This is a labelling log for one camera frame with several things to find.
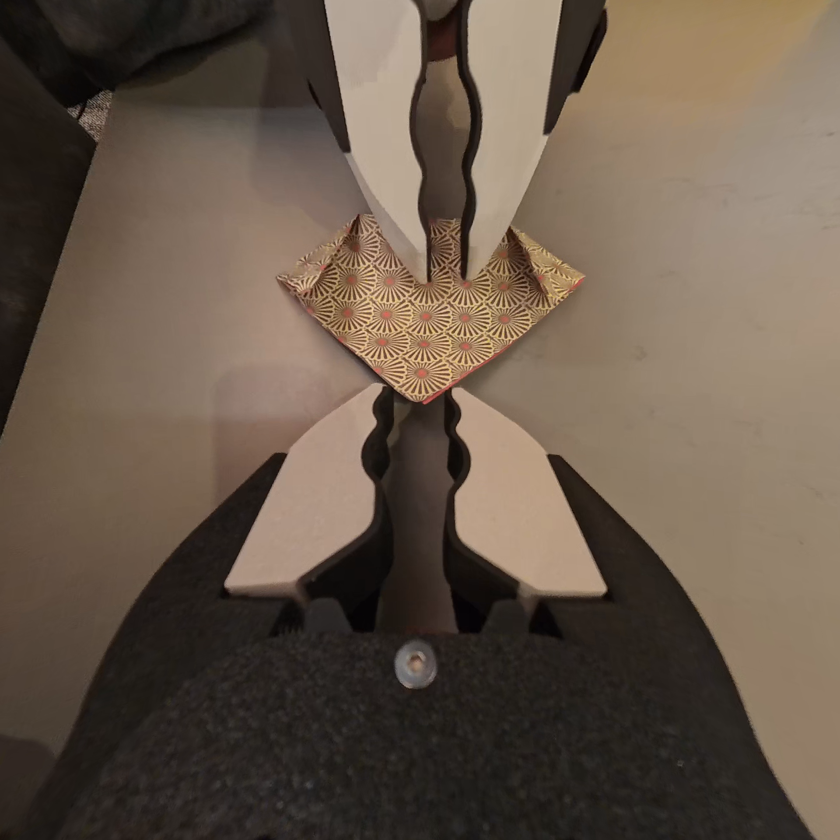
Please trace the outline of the gold patterned origami paper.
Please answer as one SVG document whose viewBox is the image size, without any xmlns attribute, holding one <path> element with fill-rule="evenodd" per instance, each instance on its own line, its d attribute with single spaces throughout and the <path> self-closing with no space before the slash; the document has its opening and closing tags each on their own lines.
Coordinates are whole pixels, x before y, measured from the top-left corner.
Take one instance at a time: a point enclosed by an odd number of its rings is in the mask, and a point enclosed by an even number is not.
<svg viewBox="0 0 840 840">
<path fill-rule="evenodd" d="M 279 284 L 408 401 L 430 403 L 556 309 L 583 275 L 509 227 L 488 265 L 459 274 L 460 222 L 432 227 L 432 279 L 416 280 L 372 214 L 300 258 Z"/>
</svg>

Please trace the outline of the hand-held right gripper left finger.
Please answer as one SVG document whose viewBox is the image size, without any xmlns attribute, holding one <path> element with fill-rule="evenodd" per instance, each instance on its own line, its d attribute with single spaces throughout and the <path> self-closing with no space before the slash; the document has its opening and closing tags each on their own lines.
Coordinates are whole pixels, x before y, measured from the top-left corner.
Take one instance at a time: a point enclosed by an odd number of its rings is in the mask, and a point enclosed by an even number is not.
<svg viewBox="0 0 840 840">
<path fill-rule="evenodd" d="M 375 630 L 394 559 L 383 479 L 391 457 L 394 392 L 371 385 L 315 423 L 289 449 L 224 592 L 333 599 L 353 630 Z"/>
</svg>

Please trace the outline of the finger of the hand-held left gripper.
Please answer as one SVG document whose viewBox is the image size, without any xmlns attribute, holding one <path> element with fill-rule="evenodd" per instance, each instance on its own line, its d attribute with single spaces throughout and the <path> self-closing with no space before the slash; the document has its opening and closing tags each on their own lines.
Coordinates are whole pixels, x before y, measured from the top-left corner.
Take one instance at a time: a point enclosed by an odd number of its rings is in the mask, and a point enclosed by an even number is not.
<svg viewBox="0 0 840 840">
<path fill-rule="evenodd" d="M 468 145 L 463 274 L 476 277 L 501 244 L 547 142 L 545 116 L 561 1 L 468 2 L 465 86 L 477 141 Z"/>
<path fill-rule="evenodd" d="M 417 282 L 428 282 L 426 167 L 417 139 L 425 12 L 414 1 L 324 7 L 350 143 L 345 156 L 386 243 Z"/>
</svg>

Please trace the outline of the speckled grey fabric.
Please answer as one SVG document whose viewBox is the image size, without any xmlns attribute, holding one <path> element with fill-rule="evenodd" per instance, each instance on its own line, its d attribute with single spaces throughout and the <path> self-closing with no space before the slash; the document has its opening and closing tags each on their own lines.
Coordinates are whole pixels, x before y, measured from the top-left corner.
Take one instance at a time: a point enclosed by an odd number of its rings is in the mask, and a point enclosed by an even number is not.
<svg viewBox="0 0 840 840">
<path fill-rule="evenodd" d="M 87 100 L 67 107 L 69 115 L 85 130 L 94 143 L 101 141 L 112 107 L 112 90 L 102 90 Z"/>
</svg>

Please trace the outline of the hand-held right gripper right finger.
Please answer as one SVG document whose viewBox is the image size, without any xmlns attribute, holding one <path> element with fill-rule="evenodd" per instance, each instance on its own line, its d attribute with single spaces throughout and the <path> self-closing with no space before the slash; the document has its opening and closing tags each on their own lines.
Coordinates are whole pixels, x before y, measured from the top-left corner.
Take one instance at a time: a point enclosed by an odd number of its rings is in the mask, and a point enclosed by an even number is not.
<svg viewBox="0 0 840 840">
<path fill-rule="evenodd" d="M 608 596 L 550 454 L 464 388 L 445 396 L 445 579 L 458 632 L 529 627 L 552 603 Z"/>
</svg>

